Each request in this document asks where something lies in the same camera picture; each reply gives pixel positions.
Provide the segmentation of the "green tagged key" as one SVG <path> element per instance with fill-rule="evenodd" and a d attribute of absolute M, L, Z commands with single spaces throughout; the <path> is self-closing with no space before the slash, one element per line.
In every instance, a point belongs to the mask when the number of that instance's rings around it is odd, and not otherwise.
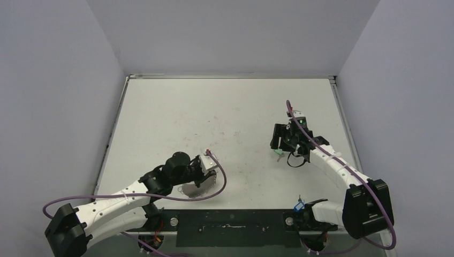
<path fill-rule="evenodd" d="M 277 162 L 285 156 L 285 153 L 281 149 L 274 149 L 274 153 L 277 154 Z"/>

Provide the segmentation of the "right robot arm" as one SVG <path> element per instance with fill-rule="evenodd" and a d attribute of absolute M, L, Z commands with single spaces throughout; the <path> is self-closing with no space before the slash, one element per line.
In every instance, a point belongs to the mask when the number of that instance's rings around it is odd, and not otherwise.
<path fill-rule="evenodd" d="M 388 185 L 381 179 L 373 180 L 362 174 L 344 160 L 324 137 L 315 137 L 301 112 L 289 110 L 286 114 L 289 121 L 274 126 L 270 148 L 292 157 L 301 157 L 303 165 L 314 165 L 344 197 L 343 203 L 327 199 L 312 202 L 299 200 L 294 211 L 303 214 L 304 226 L 311 230 L 322 224 L 340 226 L 354 239 L 393 227 Z"/>

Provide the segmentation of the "large metal key ring plate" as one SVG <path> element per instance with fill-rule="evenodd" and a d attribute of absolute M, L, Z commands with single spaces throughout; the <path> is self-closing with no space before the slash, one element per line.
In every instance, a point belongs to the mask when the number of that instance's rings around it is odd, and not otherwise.
<path fill-rule="evenodd" d="M 177 188 L 178 192 L 189 198 L 197 198 L 203 196 L 216 185 L 217 173 L 214 172 L 205 181 L 203 181 L 199 187 L 195 183 L 183 184 Z"/>

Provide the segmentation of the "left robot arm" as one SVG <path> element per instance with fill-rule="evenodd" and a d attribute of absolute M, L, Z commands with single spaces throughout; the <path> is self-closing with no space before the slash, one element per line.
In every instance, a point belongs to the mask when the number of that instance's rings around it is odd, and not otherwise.
<path fill-rule="evenodd" d="M 72 206 L 67 203 L 50 216 L 44 235 L 54 256 L 82 256 L 91 246 L 131 229 L 154 230 L 160 223 L 155 201 L 175 200 L 174 186 L 193 182 L 200 187 L 216 176 L 220 164 L 207 150 L 190 158 L 174 153 L 162 165 L 111 195 L 95 195 L 93 202 Z"/>

